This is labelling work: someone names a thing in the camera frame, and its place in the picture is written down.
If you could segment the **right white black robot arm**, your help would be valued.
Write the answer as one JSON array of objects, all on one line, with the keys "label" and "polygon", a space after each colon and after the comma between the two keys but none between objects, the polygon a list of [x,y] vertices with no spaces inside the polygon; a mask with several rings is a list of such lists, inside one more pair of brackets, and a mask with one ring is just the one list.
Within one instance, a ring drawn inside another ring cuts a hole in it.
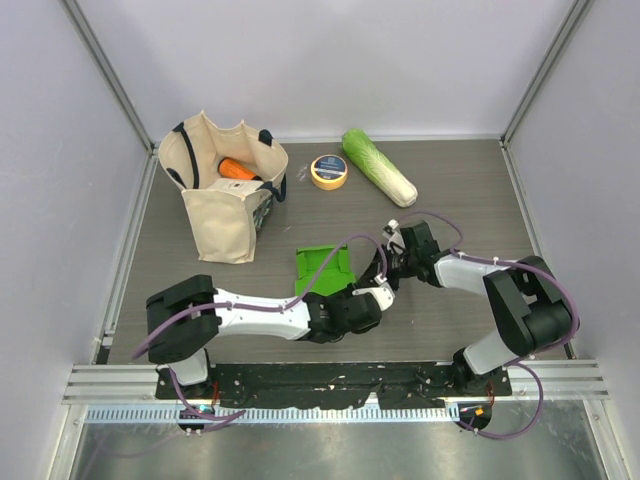
[{"label": "right white black robot arm", "polygon": [[373,294],[385,310],[400,281],[416,278],[489,302],[494,330],[453,356],[450,386],[462,394],[477,393],[502,367],[560,343],[576,325],[568,295],[538,256],[483,260],[445,251],[424,221],[402,227],[391,220],[384,237],[382,251],[355,284],[357,294]]}]

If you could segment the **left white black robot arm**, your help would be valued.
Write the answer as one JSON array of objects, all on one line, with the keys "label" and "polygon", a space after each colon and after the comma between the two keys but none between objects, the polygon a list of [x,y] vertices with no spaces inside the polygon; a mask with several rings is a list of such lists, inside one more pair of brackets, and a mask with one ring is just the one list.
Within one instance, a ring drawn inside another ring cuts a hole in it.
[{"label": "left white black robot arm", "polygon": [[388,282],[349,285],[323,296],[305,291],[291,298],[238,295],[213,286],[208,275],[196,275],[146,301],[148,336],[135,350],[150,362],[166,366],[190,398],[205,397],[213,385],[206,344],[216,336],[273,336],[317,344],[337,342],[379,325],[394,302]]}]

